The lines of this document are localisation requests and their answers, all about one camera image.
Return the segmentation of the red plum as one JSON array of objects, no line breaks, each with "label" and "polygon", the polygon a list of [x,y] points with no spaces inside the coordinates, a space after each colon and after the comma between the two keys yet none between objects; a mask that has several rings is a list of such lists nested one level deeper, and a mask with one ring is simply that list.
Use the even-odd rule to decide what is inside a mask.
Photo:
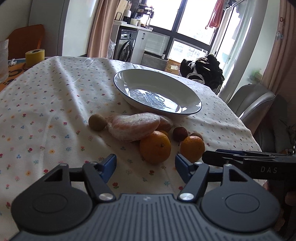
[{"label": "red plum", "polygon": [[182,142],[188,137],[188,131],[184,127],[176,127],[173,130],[173,140],[176,142]]}]

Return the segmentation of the white kitchen cabinet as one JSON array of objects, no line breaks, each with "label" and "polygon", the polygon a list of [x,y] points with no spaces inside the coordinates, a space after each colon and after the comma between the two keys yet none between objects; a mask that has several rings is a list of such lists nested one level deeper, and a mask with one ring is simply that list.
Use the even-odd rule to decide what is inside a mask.
[{"label": "white kitchen cabinet", "polygon": [[135,64],[140,64],[142,61],[142,57],[144,54],[144,49],[145,46],[147,44],[147,39],[149,36],[149,33],[151,32],[151,30],[146,29],[146,28],[142,28],[139,26],[135,26],[135,25],[131,25],[128,24],[124,21],[116,21],[114,20],[113,22],[113,26],[112,26],[112,31],[111,31],[111,40],[112,42],[116,42],[117,39],[117,35],[119,32],[119,29],[127,29],[127,30],[135,30],[137,31],[137,39],[133,48],[133,54],[132,54],[132,58],[130,60],[131,63],[135,63]]}]

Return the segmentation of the red hanging towel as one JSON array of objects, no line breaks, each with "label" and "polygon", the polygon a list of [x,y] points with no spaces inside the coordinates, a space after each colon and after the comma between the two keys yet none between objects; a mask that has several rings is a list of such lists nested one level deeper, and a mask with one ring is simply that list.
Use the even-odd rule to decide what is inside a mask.
[{"label": "red hanging towel", "polygon": [[220,26],[225,2],[225,0],[217,0],[205,29],[218,28]]}]

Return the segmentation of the brown kiwi fruit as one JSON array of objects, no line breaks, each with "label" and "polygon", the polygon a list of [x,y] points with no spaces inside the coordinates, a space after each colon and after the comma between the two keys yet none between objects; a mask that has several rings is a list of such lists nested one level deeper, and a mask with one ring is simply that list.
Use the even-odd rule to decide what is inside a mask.
[{"label": "brown kiwi fruit", "polygon": [[101,131],[106,127],[107,121],[102,115],[97,113],[89,118],[88,125],[94,131]]}]

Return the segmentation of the cardboard box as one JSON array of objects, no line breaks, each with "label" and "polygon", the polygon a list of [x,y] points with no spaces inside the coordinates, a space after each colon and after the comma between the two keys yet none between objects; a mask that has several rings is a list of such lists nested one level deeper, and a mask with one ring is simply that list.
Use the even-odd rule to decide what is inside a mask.
[{"label": "cardboard box", "polygon": [[165,67],[165,72],[179,75],[180,74],[180,65],[181,64],[178,63],[177,61],[168,59],[168,61],[166,63],[166,67]]}]

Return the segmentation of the yellow tape roll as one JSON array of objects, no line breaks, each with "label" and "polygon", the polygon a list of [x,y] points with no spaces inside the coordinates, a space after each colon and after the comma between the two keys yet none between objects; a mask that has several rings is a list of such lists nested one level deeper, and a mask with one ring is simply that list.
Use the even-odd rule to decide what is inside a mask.
[{"label": "yellow tape roll", "polygon": [[44,61],[45,59],[45,50],[44,49],[35,49],[27,51],[25,54],[26,57],[26,66],[28,68]]}]

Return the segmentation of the white refrigerator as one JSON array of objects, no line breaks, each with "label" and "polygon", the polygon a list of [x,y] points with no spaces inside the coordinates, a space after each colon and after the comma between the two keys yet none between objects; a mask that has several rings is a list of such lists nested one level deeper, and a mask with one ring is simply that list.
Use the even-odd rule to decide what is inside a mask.
[{"label": "white refrigerator", "polygon": [[29,25],[43,25],[45,34],[41,48],[47,57],[61,56],[69,1],[33,0]]}]

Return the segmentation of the black clothes pile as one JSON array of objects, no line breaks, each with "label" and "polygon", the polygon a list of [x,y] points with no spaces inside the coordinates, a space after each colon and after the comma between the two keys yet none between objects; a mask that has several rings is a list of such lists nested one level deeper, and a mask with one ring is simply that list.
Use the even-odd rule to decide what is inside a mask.
[{"label": "black clothes pile", "polygon": [[184,59],[180,64],[180,75],[206,85],[217,93],[225,79],[219,65],[220,62],[212,54],[196,61]]}]

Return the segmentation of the right pink curtain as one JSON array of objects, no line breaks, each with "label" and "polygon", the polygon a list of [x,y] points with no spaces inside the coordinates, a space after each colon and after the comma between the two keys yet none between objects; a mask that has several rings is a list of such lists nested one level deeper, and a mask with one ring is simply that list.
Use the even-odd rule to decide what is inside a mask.
[{"label": "right pink curtain", "polygon": [[261,84],[280,93],[295,54],[295,1],[280,1],[277,32]]}]

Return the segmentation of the dish rack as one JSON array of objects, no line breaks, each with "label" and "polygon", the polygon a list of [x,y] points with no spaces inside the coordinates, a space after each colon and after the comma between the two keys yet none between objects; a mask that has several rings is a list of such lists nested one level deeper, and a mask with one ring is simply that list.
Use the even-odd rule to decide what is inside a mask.
[{"label": "dish rack", "polygon": [[154,8],[140,4],[135,11],[135,19],[140,20],[140,26],[149,28],[151,19],[154,17]]}]

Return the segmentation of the grey leather chair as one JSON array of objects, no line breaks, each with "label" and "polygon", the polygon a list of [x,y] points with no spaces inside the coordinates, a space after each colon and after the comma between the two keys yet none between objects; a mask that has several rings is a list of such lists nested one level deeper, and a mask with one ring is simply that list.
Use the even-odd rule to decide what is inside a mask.
[{"label": "grey leather chair", "polygon": [[228,102],[230,109],[255,133],[275,100],[275,94],[261,84],[240,87]]}]

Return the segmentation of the white plate dark rim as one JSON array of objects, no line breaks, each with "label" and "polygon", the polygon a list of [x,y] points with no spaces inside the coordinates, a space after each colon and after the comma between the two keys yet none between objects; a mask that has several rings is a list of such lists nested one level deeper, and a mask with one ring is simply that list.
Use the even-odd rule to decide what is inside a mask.
[{"label": "white plate dark rim", "polygon": [[123,99],[143,112],[189,116],[202,109],[197,94],[176,78],[146,69],[126,69],[114,75]]}]

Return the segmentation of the large peeled pomelo segment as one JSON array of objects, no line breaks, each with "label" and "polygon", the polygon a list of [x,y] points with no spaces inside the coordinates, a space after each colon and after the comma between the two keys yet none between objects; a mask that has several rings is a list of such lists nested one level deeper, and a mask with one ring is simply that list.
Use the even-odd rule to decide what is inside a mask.
[{"label": "large peeled pomelo segment", "polygon": [[160,124],[160,117],[152,113],[112,114],[106,121],[107,130],[114,138],[133,142],[153,133]]}]

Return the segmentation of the large orange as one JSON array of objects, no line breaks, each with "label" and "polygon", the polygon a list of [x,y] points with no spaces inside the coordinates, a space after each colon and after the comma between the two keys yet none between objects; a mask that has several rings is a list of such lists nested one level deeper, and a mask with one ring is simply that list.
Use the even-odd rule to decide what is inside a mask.
[{"label": "large orange", "polygon": [[154,131],[140,140],[139,152],[146,162],[159,164],[169,158],[171,154],[171,142],[164,133]]}]

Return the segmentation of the floral white tablecloth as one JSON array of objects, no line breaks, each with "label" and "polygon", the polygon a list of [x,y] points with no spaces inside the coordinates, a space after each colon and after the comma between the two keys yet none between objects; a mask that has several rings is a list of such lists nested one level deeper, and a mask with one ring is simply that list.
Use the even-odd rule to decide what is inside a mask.
[{"label": "floral white tablecloth", "polygon": [[117,156],[108,182],[114,194],[178,194],[184,182],[175,169],[179,145],[159,165],[141,159],[135,143],[94,132],[88,119],[99,113],[134,114],[114,86],[114,75],[135,65],[104,58],[52,57],[20,75],[1,92],[1,240],[18,228],[11,203],[60,163],[71,168]]}]

